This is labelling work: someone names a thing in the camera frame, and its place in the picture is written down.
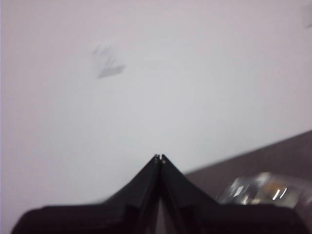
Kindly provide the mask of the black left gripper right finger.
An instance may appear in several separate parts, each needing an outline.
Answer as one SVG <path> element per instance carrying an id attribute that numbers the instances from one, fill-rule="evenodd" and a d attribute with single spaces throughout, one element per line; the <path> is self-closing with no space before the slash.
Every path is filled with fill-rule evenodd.
<path id="1" fill-rule="evenodd" d="M 178 234 L 307 234 L 296 211 L 274 205 L 219 204 L 161 156 L 161 197 Z"/>

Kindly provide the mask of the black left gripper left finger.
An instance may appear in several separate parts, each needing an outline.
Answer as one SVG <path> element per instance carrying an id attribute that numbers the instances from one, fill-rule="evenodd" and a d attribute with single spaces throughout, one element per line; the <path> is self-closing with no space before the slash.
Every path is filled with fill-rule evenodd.
<path id="1" fill-rule="evenodd" d="M 101 203 L 46 206 L 24 213 L 14 234 L 143 234 L 158 205 L 158 155 Z"/>

